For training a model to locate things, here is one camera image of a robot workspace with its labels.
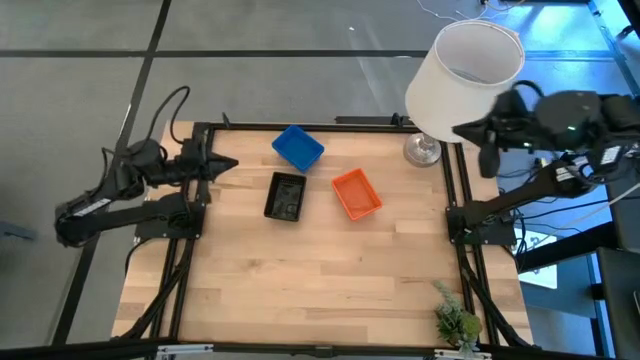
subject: black container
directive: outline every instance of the black container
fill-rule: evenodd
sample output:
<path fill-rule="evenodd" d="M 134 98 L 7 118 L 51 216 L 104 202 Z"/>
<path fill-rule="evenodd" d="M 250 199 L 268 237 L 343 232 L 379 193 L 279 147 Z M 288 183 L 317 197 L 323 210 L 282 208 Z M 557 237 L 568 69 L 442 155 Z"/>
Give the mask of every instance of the black container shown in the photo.
<path fill-rule="evenodd" d="M 307 178 L 274 172 L 269 186 L 264 216 L 272 219 L 298 221 Z"/>

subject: lamp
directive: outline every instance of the lamp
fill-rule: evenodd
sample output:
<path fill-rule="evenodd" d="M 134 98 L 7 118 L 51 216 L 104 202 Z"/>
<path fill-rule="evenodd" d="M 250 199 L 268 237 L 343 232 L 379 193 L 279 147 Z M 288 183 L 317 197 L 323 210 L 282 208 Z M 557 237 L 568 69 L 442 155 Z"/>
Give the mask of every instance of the lamp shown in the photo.
<path fill-rule="evenodd" d="M 523 65 L 524 48 L 512 30 L 480 20 L 443 28 L 405 95 L 409 117 L 422 131 L 407 140 L 405 158 L 419 167 L 435 164 L 438 140 L 461 142 L 451 127 L 485 116 Z"/>

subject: wooden table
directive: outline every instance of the wooden table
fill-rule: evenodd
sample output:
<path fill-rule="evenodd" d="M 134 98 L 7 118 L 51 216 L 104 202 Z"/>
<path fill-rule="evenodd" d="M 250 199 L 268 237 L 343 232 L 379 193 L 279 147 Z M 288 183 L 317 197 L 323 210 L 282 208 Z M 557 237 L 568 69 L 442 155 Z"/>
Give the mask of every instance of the wooden table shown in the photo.
<path fill-rule="evenodd" d="M 176 136 L 190 136 L 192 126 L 176 123 Z M 279 221 L 263 216 L 272 173 L 297 170 L 271 148 L 278 135 L 215 133 L 213 151 L 240 165 L 210 185 L 212 203 L 195 245 L 179 339 L 446 346 L 433 312 L 443 299 L 432 281 L 458 293 L 461 284 L 446 230 L 442 166 L 411 166 L 402 156 L 406 134 L 311 133 L 325 152 L 306 174 L 300 221 Z M 162 145 L 170 156 L 179 151 L 167 131 Z M 466 146 L 465 153 L 474 198 L 495 196 L 495 180 L 479 175 L 477 150 Z M 354 168 L 364 170 L 383 202 L 356 222 L 331 187 L 331 179 Z M 173 191 L 160 188 L 150 197 Z M 457 194 L 462 202 L 459 187 Z M 134 254 L 113 335 L 128 330 L 156 295 L 166 249 L 167 240 L 152 240 Z M 499 247 L 483 249 L 494 301 L 531 341 L 513 259 Z M 169 301 L 161 334 L 168 332 L 171 308 Z M 476 309 L 481 315 L 477 301 Z"/>

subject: green plant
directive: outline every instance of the green plant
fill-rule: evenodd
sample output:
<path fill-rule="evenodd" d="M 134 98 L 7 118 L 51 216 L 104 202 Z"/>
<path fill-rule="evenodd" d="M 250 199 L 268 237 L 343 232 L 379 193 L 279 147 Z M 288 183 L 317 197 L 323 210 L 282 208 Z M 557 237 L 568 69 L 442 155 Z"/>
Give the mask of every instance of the green plant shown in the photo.
<path fill-rule="evenodd" d="M 444 298 L 444 303 L 435 310 L 440 338 L 458 347 L 465 359 L 473 357 L 473 352 L 478 351 L 476 342 L 482 331 L 480 318 L 464 310 L 460 300 L 442 282 L 434 281 L 433 286 Z"/>

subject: blue bowl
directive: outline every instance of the blue bowl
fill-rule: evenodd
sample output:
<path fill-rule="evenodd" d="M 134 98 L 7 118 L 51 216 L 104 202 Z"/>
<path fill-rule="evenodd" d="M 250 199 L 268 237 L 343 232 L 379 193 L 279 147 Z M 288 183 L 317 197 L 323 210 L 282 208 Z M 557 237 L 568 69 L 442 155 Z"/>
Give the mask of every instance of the blue bowl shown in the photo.
<path fill-rule="evenodd" d="M 271 146 L 303 174 L 324 152 L 322 144 L 296 125 L 291 125 L 283 131 Z"/>

